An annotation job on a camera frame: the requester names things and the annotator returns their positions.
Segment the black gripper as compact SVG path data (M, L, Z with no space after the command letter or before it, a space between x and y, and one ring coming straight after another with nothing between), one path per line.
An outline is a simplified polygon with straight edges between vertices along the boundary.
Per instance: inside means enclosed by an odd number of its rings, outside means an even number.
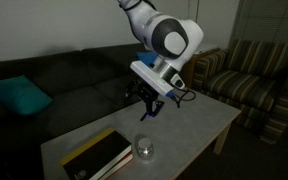
M146 103L146 112L140 118L140 121L145 120L147 116L157 116L164 106L163 101L156 101L155 109L152 110L152 103L157 99L158 93L141 78L135 78L131 82L130 92L132 94L136 94L142 101Z

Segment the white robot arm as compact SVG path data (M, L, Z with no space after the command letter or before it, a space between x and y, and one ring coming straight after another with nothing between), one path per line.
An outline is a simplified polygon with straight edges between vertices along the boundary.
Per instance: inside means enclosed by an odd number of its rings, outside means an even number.
M130 65L137 74L130 87L138 86L136 94L146 104L146 112L141 117L143 121L155 117L162 109L164 102L158 100L159 95L179 104L173 94L174 88L185 88L179 72L196 52L204 34L196 22L158 12L148 0L117 1L127 14L133 35L147 49L158 54L148 65L141 60Z

